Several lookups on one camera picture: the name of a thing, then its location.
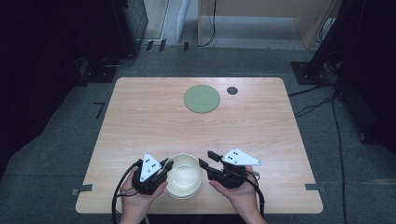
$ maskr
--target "table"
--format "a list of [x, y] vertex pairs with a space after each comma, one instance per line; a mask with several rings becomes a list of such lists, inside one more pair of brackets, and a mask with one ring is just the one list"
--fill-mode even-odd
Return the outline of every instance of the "table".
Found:
[[[220, 95], [217, 109], [191, 112], [183, 96], [204, 84]], [[234, 86], [236, 95], [227, 92]], [[123, 77], [117, 81], [78, 195], [79, 213], [110, 213], [115, 187], [126, 169], [149, 152], [158, 161], [189, 153], [210, 166], [206, 152], [225, 155], [238, 147], [263, 162], [254, 166], [265, 197], [265, 213], [320, 213], [319, 192], [282, 79], [276, 77]], [[186, 200], [161, 195], [150, 214], [234, 214], [228, 200], [208, 184]]]
[[[213, 16], [214, 0], [199, 0], [198, 45], [202, 45], [202, 17]], [[294, 18], [309, 49], [328, 18], [335, 18], [342, 0], [217, 0], [216, 16]]]

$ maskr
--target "green disc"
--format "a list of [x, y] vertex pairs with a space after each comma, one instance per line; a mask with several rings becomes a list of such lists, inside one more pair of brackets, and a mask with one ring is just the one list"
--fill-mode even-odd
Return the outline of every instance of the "green disc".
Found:
[[197, 85], [189, 88], [184, 94], [184, 104], [193, 112], [204, 114], [219, 106], [220, 95], [214, 88]]

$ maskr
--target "bowl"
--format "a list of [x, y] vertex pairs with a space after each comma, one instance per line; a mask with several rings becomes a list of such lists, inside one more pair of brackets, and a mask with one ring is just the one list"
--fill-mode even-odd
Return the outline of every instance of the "bowl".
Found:
[[168, 172], [168, 193], [178, 199], [192, 197], [201, 187], [202, 168], [198, 160], [192, 155], [180, 153], [171, 157], [174, 164], [172, 170]]

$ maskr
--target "black cable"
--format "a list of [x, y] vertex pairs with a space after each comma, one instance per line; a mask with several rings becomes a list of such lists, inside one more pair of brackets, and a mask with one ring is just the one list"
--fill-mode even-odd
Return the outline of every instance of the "black cable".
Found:
[[135, 196], [136, 194], [138, 194], [139, 192], [135, 192], [133, 194], [118, 194], [117, 197], [131, 197], [131, 196]]
[[116, 191], [114, 191], [114, 195], [113, 195], [113, 200], [111, 202], [111, 219], [113, 221], [113, 224], [117, 224], [117, 214], [119, 214], [119, 212], [116, 209], [116, 205], [117, 205], [117, 195], [119, 194], [119, 190], [120, 187], [125, 179], [125, 177], [131, 172], [132, 169], [134, 169], [134, 167], [136, 167], [136, 165], [138, 163], [140, 163], [142, 160], [138, 160], [137, 162], [135, 162], [134, 164], [132, 164], [131, 167], [128, 168], [128, 170], [125, 172], [125, 174], [122, 176], [119, 184], [116, 187]]
[[340, 165], [341, 165], [341, 197], [343, 201], [343, 215], [344, 215], [344, 223], [347, 224], [347, 206], [346, 206], [346, 184], [345, 184], [345, 170], [344, 170], [344, 156], [343, 156], [343, 146], [340, 132], [340, 125], [338, 123], [338, 119], [335, 113], [334, 101], [335, 97], [338, 95], [338, 90], [334, 92], [332, 96], [332, 114], [334, 116], [335, 127], [337, 129], [338, 136], [338, 150], [340, 154]]
[[[310, 113], [310, 112], [312, 112], [315, 108], [317, 108], [317, 107], [319, 107], [319, 106], [321, 106], [321, 105], [327, 104], [327, 103], [329, 103], [331, 100], [332, 100], [332, 97], [329, 97], [329, 98], [324, 99], [324, 100], [323, 100], [322, 102], [320, 102], [318, 105], [309, 105], [309, 106], [306, 106], [306, 107], [304, 107], [302, 110], [300, 110], [299, 112], [295, 113], [295, 114], [294, 114], [294, 117], [295, 117], [295, 118], [298, 118], [298, 117], [301, 117], [301, 116], [303, 116], [303, 115], [305, 115], [305, 114], [307, 114], [307, 113]], [[306, 111], [306, 112], [303, 113], [303, 114], [300, 114], [300, 113], [302, 113], [304, 110], [306, 110], [306, 109], [308, 109], [308, 108], [311, 108], [311, 109], [308, 110], [308, 111]]]
[[316, 90], [316, 89], [327, 88], [327, 87], [333, 87], [333, 86], [334, 86], [333, 84], [317, 85], [317, 86], [315, 86], [315, 87], [313, 87], [313, 88], [311, 88], [311, 89], [308, 89], [308, 90], [297, 91], [297, 92], [295, 92], [295, 93], [291, 93], [291, 94], [289, 94], [289, 97], [295, 96], [295, 95], [299, 95], [299, 94], [303, 94], [303, 93], [307, 93], [307, 92], [309, 92], [309, 91], [313, 91], [313, 90]]
[[216, 38], [216, 22], [215, 22], [215, 18], [216, 18], [216, 4], [217, 4], [217, 0], [215, 0], [215, 4], [214, 4], [214, 7], [213, 7], [213, 24], [212, 24], [213, 33], [212, 33], [212, 36], [210, 37], [209, 41], [206, 44], [199, 45], [198, 47], [206, 47], [206, 46], [210, 45], [213, 42], [213, 40]]
[[256, 182], [258, 182], [260, 180], [260, 176], [259, 178], [256, 178], [256, 175], [253, 172], [247, 171], [249, 174], [251, 174], [252, 176], [254, 176], [254, 178], [256, 179]]
[[[105, 60], [109, 60], [109, 57], [102, 59], [102, 61], [105, 61]], [[129, 63], [130, 63], [131, 61], [133, 61], [133, 60], [134, 60], [134, 55], [131, 56], [131, 59], [129, 59], [129, 61], [128, 61], [127, 63], [122, 63], [122, 64], [105, 64], [104, 67], [123, 67], [123, 66], [129, 64]]]

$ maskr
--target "hand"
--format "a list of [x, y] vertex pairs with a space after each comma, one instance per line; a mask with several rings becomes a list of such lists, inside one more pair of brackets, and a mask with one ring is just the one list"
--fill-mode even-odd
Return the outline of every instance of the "hand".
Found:
[[[134, 171], [137, 170], [137, 167], [132, 169], [131, 173], [128, 174], [125, 182], [120, 187], [120, 192], [130, 190], [132, 188], [132, 177], [134, 176]], [[128, 223], [128, 224], [138, 224], [143, 218], [145, 218], [146, 213], [149, 210], [152, 202], [156, 198], [158, 198], [161, 194], [163, 194], [163, 190], [165, 189], [168, 182], [164, 181], [161, 185], [155, 190], [152, 195], [144, 195], [137, 193], [135, 196], [125, 196], [121, 197], [122, 203], [122, 216], [120, 224]]]
[[[246, 169], [253, 173], [251, 166], [246, 166]], [[251, 182], [256, 183], [254, 176], [248, 175], [247, 178]], [[218, 193], [230, 200], [235, 211], [246, 223], [266, 223], [257, 206], [256, 190], [248, 182], [242, 184], [238, 189], [226, 189], [216, 180], [211, 180], [209, 184]]]

